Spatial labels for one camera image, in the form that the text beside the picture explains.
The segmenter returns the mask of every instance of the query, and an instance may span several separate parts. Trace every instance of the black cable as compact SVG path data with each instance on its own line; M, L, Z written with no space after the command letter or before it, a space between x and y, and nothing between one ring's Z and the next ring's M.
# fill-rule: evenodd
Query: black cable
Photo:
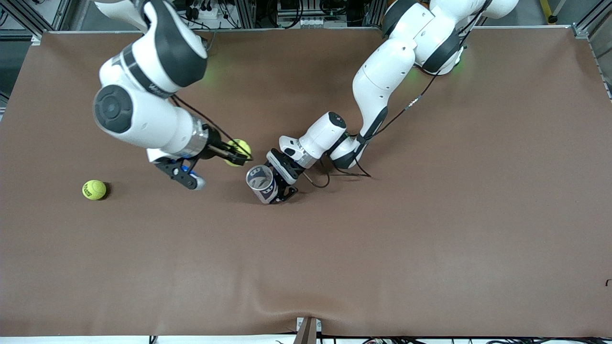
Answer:
M287 27L279 25L273 17L273 13L278 12L278 10L272 6L276 1L277 0L268 0L268 4L266 6L268 20L275 28L291 29L301 21L302 17L304 16L304 3L302 2L302 0L296 0L296 17L291 23L291 25Z
M225 6L225 11L221 8L221 3L223 3L223 6ZM234 29L239 29L240 27L238 26L238 24L234 21L234 19L231 17L231 12L228 8L227 2L225 2L225 0L221 0L219 1L219 8L221 9L221 12L223 12L223 17L225 18L225 16L227 15L227 20L228 22L234 27Z
M372 178L372 175L370 173L367 173L363 167L361 167L361 165L359 164L359 161L357 161L357 159L354 159L355 164L357 165L357 167L361 170L362 173L353 173L353 172L347 172L347 171L343 171L339 168L336 167L336 165L334 165L334 162L332 161L332 166L334 166L334 169L338 172L340 172L341 174L331 174L331 176L335 176L335 177L344 177L344 176L353 176L353 177L368 177L368 178Z
M238 144L238 142L236 142L236 140L234 140L228 133L225 132L225 130L221 129L221 127L219 127L215 122L213 122L210 118L208 118L208 116L206 116L205 114L203 114L202 112L200 112L200 110L194 108L193 106L191 106L189 103L187 103L185 100L182 100L178 95L174 94L171 96L171 98L174 98L173 100L176 102L177 100L182 103L183 105L185 105L186 107L188 107L190 110L194 111L195 113L197 113L198 115L200 115L202 118L204 118L205 120L208 121L208 123L210 123L213 127L217 128L217 130L224 134L225 137L228 138L228 140L232 141L236 147L240 147L240 145ZM246 161L253 161L253 156L244 151L243 152L247 155L248 159L246 159Z
M193 23L194 25L195 25L195 24L200 25L200 26L202 27L202 30L203 30L204 28L206 28L206 29L208 29L209 31L212 31L212 29L211 29L211 28L210 28L208 25L206 25L206 24L204 24L204 23L199 23L199 22L197 22L197 21L195 21L195 20L193 20L193 19L189 19L189 18L187 18L187 17L183 17L182 15L179 15L179 17L183 18L184 20L187 20L189 23Z
M174 106L182 108L181 104L179 104L179 102L176 99L174 99L174 97L170 97L170 99L174 103Z
M555 339L556 338L546 338L546 339L541 339L541 340L538 340L538 341L531 340L531 344L542 344L542 343L546 343L546 342L549 342L549 341L555 340Z
M321 167L325 169L325 165L323 165L323 161L319 159L319 163L321 164ZM308 181L312 184L312 186L317 187L319 189L325 189L329 185L329 182L332 179L329 176L329 171L326 172L326 175L327 175L327 183L325 183L325 185L318 185L318 184L315 184L315 182L313 182L312 179L310 179L310 177L306 174L306 172L304 172L304 176L306 177L306 179L308 179Z
M364 18L365 18L365 7L362 7L359 9L359 19L355 19L355 20L347 20L347 23L357 23L358 21L360 21L363 25L364 22Z
M470 27L470 25L472 25L482 14L482 12L484 12L485 8L481 8L480 11L478 11L478 13L476 14L476 16L465 26L465 28L463 28L462 32L465 31L467 28ZM467 34L465 34L465 36L463 36L461 42L459 43L459 47L463 46L463 43L465 43L465 40L468 38L469 34L472 33L472 31L468 31ZM433 76L433 78L431 78L431 80L429 81L429 83L427 84L427 86L425 87L425 89L419 94L418 97L416 97L412 102L408 103L408 105L406 107L404 107L404 109L402 109L397 115L395 115L395 117L393 117L393 119L391 119L391 121L389 121L382 129L379 129L378 131L376 131L374 134L372 134L371 136L368 137L364 137L364 139L366 141L371 140L374 136L377 136L378 134L380 134L381 132L383 132L385 129L387 129L391 123L393 123L396 119L398 119L404 112L406 112L406 110L408 110L409 108L411 108L416 102L419 101L419 99L421 99L423 97L423 95L425 95L425 93L427 92L427 90L429 90L429 87L431 86L431 84L433 83L433 81L438 77L438 75L440 75L440 70Z
M323 6L324 3L328 2L329 3L329 9L326 9L325 6ZM331 0L321 0L319 2L319 10L321 10L321 12L325 13L326 15L341 15L346 13L346 5L348 2L345 2L344 7L340 8L340 9L336 9L336 12L334 12L334 10L332 9L331 6Z
M296 0L296 2L296 18L293 20L293 23L291 23L291 25L287 26L285 29L291 29L302 20L302 15L304 14L304 4L302 3L302 0Z

